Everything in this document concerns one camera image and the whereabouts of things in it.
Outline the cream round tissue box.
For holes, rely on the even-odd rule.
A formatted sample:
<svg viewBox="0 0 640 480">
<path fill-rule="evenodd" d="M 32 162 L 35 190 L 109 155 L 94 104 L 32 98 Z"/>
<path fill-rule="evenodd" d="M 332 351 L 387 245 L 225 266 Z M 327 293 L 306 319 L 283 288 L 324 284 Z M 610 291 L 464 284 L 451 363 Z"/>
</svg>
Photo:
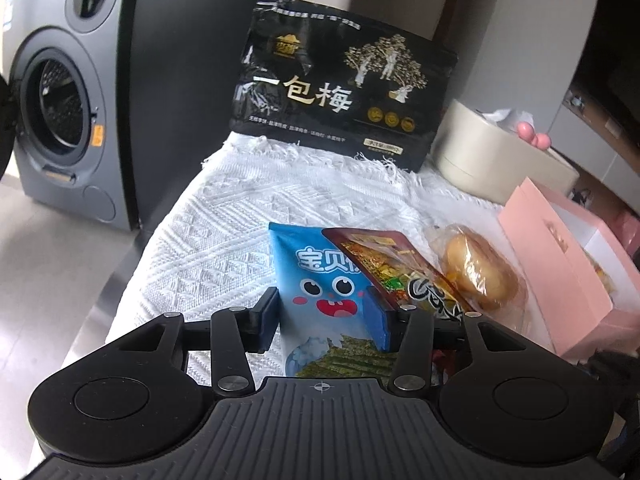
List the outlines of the cream round tissue box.
<svg viewBox="0 0 640 480">
<path fill-rule="evenodd" d="M 498 122 L 457 100 L 450 103 L 431 148 L 442 176 L 465 193 L 501 205 L 526 179 L 568 194 L 577 170 L 552 148 L 541 150 L 518 137 L 514 127 L 526 115 L 498 110 L 496 116 Z"/>
</svg>

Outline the black plum snack bag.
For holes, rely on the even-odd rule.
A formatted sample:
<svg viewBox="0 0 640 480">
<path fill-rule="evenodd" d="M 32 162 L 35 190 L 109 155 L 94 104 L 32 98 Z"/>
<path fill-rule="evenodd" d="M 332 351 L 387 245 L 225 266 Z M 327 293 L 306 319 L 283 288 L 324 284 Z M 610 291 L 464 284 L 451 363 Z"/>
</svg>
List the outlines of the black plum snack bag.
<svg viewBox="0 0 640 480">
<path fill-rule="evenodd" d="M 419 170 L 457 55 L 431 40 L 303 0 L 254 7 L 231 128 Z"/>
</svg>

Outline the red brown snack packet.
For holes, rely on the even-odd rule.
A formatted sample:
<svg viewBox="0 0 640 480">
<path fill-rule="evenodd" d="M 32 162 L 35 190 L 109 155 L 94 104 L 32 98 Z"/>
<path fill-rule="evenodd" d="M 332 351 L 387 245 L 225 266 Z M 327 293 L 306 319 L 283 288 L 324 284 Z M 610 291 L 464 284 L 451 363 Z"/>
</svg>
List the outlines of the red brown snack packet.
<svg viewBox="0 0 640 480">
<path fill-rule="evenodd" d="M 401 232 L 329 228 L 322 234 L 344 252 L 392 307 L 412 304 L 445 320 L 460 320 L 474 311 Z"/>
</svg>

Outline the pink cardboard box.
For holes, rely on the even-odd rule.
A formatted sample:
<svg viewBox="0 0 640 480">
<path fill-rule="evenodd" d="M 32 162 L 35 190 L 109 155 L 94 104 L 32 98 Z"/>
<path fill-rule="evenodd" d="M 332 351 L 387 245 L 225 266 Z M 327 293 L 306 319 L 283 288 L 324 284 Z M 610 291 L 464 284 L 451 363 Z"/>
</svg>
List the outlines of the pink cardboard box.
<svg viewBox="0 0 640 480">
<path fill-rule="evenodd" d="M 639 349 L 639 271 L 604 221 L 530 179 L 498 220 L 558 356 Z"/>
</svg>

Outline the grey washing machine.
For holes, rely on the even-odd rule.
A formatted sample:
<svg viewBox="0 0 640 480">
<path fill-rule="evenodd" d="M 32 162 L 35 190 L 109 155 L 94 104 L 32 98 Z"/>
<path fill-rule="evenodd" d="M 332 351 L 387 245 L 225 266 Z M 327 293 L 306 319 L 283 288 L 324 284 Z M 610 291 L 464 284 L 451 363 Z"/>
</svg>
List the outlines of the grey washing machine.
<svg viewBox="0 0 640 480">
<path fill-rule="evenodd" d="M 127 0 L 6 0 L 2 134 L 24 193 L 113 228 L 134 227 L 120 126 Z"/>
</svg>

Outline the white knitted table cloth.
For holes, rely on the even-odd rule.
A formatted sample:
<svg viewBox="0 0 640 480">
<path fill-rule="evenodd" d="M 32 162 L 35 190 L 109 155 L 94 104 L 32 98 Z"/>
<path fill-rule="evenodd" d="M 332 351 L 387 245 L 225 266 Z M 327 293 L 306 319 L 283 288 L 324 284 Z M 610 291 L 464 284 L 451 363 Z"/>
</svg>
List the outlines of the white knitted table cloth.
<svg viewBox="0 0 640 480">
<path fill-rule="evenodd" d="M 498 205 L 418 172 L 233 133 L 210 155 L 151 236 L 122 294 L 108 338 L 179 312 L 205 321 L 250 307 L 276 284 L 270 223 L 398 231 L 424 256 L 432 226 L 462 224 L 505 256 Z"/>
</svg>

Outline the blue cartoon seaweed snack bag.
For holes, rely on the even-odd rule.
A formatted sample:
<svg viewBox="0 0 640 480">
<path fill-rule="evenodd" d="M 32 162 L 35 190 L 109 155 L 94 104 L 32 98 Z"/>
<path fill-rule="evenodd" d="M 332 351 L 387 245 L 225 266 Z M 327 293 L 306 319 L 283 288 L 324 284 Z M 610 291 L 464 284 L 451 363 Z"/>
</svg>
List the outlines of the blue cartoon seaweed snack bag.
<svg viewBox="0 0 640 480">
<path fill-rule="evenodd" d="M 285 375 L 388 382 L 395 356 L 375 347 L 362 314 L 370 281 L 322 229 L 271 223 L 268 230 Z"/>
</svg>

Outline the wrapped orange bread bun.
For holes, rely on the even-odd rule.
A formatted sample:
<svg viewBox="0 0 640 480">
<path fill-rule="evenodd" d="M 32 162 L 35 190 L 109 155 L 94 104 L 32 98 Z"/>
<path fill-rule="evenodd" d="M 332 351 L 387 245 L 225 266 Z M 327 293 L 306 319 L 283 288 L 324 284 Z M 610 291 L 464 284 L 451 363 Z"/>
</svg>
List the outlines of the wrapped orange bread bun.
<svg viewBox="0 0 640 480">
<path fill-rule="evenodd" d="M 520 332 L 527 324 L 527 286 L 484 236 L 462 224 L 428 226 L 425 237 L 442 274 L 474 308 Z"/>
</svg>

